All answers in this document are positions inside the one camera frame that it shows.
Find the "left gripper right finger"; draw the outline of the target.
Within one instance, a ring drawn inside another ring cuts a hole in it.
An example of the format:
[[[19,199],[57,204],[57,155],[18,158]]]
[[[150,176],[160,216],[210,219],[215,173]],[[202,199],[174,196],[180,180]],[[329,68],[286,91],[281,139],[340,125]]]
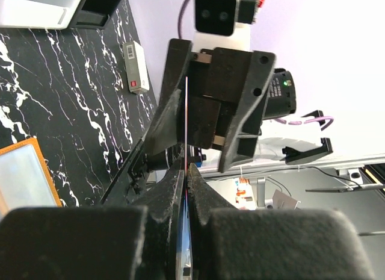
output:
[[[239,210],[187,171],[194,279],[374,279],[339,211]]]

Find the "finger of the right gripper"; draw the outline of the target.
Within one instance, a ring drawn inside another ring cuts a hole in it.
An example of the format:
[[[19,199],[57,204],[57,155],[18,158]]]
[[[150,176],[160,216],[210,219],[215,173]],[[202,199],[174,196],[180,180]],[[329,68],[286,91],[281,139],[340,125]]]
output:
[[[191,50],[192,42],[189,40],[169,41],[159,104],[144,140],[144,150],[149,155],[157,155],[182,143],[184,87]]]
[[[254,51],[251,54],[239,104],[227,129],[218,161],[220,173],[253,160],[262,113],[265,109],[265,93],[269,87],[275,63],[274,53]]]

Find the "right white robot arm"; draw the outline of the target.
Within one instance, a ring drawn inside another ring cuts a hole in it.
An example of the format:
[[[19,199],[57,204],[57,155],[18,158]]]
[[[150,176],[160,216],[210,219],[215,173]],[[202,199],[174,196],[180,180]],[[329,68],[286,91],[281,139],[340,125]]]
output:
[[[146,154],[176,145],[215,149],[219,172],[257,158],[302,165],[330,155],[331,141],[322,134],[327,117],[294,116],[294,81],[275,63],[269,52],[195,52],[190,41],[171,39]]]

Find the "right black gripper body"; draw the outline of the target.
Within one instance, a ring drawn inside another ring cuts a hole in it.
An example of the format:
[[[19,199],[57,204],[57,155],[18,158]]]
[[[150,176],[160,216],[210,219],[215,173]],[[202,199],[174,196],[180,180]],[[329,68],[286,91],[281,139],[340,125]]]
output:
[[[188,145],[202,149],[222,149],[230,121],[236,113],[251,54],[215,48],[193,52],[188,77]],[[264,120],[292,115],[297,109],[292,74],[274,67],[258,138]]]

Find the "orange leather card holder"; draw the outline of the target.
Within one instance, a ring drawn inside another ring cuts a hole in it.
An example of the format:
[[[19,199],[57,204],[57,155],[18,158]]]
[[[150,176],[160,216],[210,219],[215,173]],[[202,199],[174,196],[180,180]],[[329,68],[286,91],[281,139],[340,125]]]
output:
[[[1,149],[1,217],[18,208],[60,206],[37,139]]]

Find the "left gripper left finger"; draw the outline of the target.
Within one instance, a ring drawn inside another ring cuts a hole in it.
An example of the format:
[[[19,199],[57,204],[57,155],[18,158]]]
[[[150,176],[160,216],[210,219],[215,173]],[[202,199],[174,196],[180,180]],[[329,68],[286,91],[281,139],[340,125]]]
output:
[[[1,220],[2,279],[179,279],[184,163],[125,207],[19,208]]]

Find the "thin edge-on credit card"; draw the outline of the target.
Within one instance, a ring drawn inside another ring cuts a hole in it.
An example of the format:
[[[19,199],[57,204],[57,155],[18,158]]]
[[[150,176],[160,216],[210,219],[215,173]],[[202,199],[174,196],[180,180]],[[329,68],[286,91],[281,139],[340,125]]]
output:
[[[188,77],[185,77],[185,111],[184,111],[184,194],[187,200],[187,171],[188,171]]]

